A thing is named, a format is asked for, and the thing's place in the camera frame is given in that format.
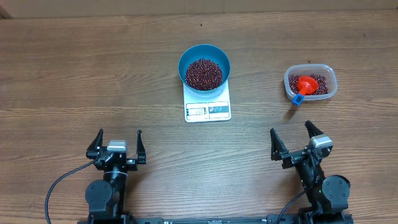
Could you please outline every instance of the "scale display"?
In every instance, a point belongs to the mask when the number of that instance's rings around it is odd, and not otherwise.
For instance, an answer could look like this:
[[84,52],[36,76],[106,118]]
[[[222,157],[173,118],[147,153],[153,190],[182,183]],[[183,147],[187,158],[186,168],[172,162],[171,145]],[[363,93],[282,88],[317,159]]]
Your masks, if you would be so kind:
[[185,121],[188,123],[231,119],[228,83],[217,95],[203,97],[184,86]]

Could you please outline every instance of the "wood grain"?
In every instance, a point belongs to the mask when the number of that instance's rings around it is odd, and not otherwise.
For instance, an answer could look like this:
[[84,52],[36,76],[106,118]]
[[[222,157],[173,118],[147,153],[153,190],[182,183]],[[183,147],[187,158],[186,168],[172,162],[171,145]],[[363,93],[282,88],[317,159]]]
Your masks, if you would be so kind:
[[[351,183],[356,223],[397,223],[398,12],[273,12],[0,21],[0,223],[44,223],[52,182],[104,141],[144,131],[147,165],[131,173],[137,217],[253,217],[279,213],[301,191],[294,169],[270,159],[270,128],[291,150],[304,122],[328,133],[326,175]],[[181,54],[209,43],[229,56],[232,119],[183,119]],[[292,110],[292,65],[335,69],[336,95]],[[50,198],[53,223],[84,220],[89,167]],[[289,209],[307,206],[305,198]]]
[[0,0],[6,18],[395,9],[398,0]]

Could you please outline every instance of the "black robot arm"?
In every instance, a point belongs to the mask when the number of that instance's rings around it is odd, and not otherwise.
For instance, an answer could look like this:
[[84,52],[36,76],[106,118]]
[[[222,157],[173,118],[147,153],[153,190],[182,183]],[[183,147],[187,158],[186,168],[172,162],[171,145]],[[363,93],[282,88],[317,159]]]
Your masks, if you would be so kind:
[[132,217],[124,211],[124,199],[128,171],[136,171],[138,164],[146,164],[145,148],[141,140],[141,130],[137,132],[137,159],[127,158],[127,142],[110,140],[108,146],[102,146],[103,130],[87,148],[86,157],[94,159],[98,170],[104,171],[102,180],[92,182],[86,189],[86,201],[89,205],[89,217],[83,223],[128,224]]
[[[307,121],[305,127],[310,142],[304,149],[295,152],[289,152],[276,131],[271,129],[271,159],[282,161],[283,169],[295,167],[304,188],[279,215],[179,220],[134,218],[124,211],[124,198],[127,172],[136,171],[138,164],[146,164],[141,131],[137,132],[137,158],[127,158],[127,142],[110,140],[108,146],[104,147],[101,129],[87,148],[86,156],[93,161],[63,175],[51,186],[45,202],[47,223],[51,223],[48,216],[48,200],[55,185],[64,177],[94,164],[98,170],[104,171],[104,176],[103,179],[87,186],[85,197],[89,205],[89,215],[87,221],[78,224],[352,224],[351,215],[343,213],[348,208],[349,181],[340,175],[325,177],[320,166],[322,159],[329,156],[333,142],[311,121]],[[299,209],[298,214],[284,215],[287,207],[303,194],[307,195],[310,206]]]
[[351,215],[344,215],[348,208],[350,183],[340,175],[325,177],[320,163],[329,156],[333,147],[331,138],[311,121],[305,122],[310,142],[302,150],[289,152],[271,129],[271,159],[282,160],[282,168],[295,167],[310,206],[298,211],[295,223],[353,223]]

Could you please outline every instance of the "digital kitchen scale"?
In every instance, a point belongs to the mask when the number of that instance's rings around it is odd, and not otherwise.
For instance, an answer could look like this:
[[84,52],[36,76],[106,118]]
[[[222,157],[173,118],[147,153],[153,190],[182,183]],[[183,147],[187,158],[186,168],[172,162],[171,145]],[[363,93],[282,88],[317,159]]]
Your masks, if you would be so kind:
[[224,88],[210,95],[195,93],[186,85],[183,86],[183,90],[186,122],[228,121],[231,119],[228,81]]
[[[199,59],[211,60],[223,72],[222,84],[212,90],[197,90],[190,87],[185,79],[189,65]],[[228,121],[231,119],[228,77],[231,64],[227,55],[218,47],[200,44],[189,48],[182,54],[178,63],[178,74],[183,82],[184,117],[188,123]]]

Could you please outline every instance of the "red beans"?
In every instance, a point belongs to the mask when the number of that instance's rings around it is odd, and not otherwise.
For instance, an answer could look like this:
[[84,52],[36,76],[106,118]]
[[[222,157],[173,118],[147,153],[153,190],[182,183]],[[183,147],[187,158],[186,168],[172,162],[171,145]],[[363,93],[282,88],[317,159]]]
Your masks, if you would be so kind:
[[185,80],[196,90],[212,90],[223,83],[223,72],[216,63],[202,58],[189,65]]
[[[326,78],[321,75],[309,75],[309,77],[315,79],[318,83],[318,89],[312,94],[308,95],[322,95],[329,93],[328,86],[326,85]],[[289,76],[289,85],[290,89],[293,93],[297,94],[299,92],[299,88],[297,88],[297,82],[299,81],[300,76],[291,75]]]

